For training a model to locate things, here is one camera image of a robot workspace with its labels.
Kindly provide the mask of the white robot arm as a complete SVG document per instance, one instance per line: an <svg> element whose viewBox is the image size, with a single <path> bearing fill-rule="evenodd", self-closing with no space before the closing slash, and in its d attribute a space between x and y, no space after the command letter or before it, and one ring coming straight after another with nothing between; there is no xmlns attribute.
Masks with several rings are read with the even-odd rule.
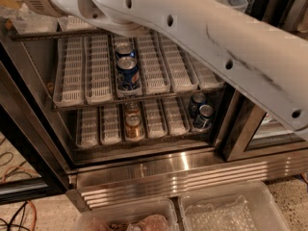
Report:
<svg viewBox="0 0 308 231"><path fill-rule="evenodd" d="M126 37L155 30L308 140L306 40L214 0L0 0Z"/></svg>

